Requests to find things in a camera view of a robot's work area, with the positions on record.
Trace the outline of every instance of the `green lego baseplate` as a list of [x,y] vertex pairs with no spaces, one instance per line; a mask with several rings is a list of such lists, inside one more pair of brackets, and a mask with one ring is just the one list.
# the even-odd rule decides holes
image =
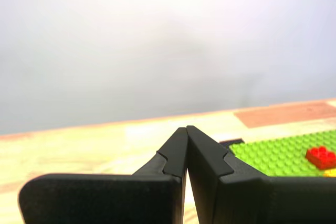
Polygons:
[[336,152],[336,130],[233,144],[236,157],[268,176],[323,176],[306,158],[309,148],[325,146]]

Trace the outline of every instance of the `white wall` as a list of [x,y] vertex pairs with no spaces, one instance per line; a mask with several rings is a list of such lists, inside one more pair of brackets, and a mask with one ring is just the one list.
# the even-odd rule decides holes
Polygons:
[[0,0],[0,133],[336,96],[335,0]]

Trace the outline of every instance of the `wooden table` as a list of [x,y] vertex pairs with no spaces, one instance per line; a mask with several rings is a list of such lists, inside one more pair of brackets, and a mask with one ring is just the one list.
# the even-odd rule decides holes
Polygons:
[[[17,195],[45,173],[132,174],[179,127],[245,142],[336,129],[336,100],[218,111],[0,136],[0,223],[22,224]],[[185,223],[198,223],[190,182]]]

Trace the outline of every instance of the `light wood surface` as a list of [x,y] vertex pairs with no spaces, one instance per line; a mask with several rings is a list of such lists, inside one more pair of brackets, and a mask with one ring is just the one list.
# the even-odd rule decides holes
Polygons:
[[[336,107],[336,100],[318,103]],[[291,105],[296,104],[311,111],[316,102]],[[277,105],[265,109],[274,108],[279,110],[288,106]],[[253,112],[259,109],[209,112],[0,136],[0,223],[23,223],[17,195],[28,180],[46,173],[132,174],[180,126],[195,125],[217,141],[242,137],[245,142],[336,129],[336,116],[330,114],[326,114],[325,118],[319,116],[318,120],[311,120],[306,115],[304,121],[253,128],[248,128],[237,117],[242,111]],[[317,118],[316,113],[312,113],[312,119]],[[189,179],[184,222],[198,223]]]

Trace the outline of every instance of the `red lego brick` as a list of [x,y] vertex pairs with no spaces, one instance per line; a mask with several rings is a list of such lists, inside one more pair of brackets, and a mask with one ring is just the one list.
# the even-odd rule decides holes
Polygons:
[[336,168],[335,153],[328,151],[324,146],[308,149],[306,159],[320,170]]

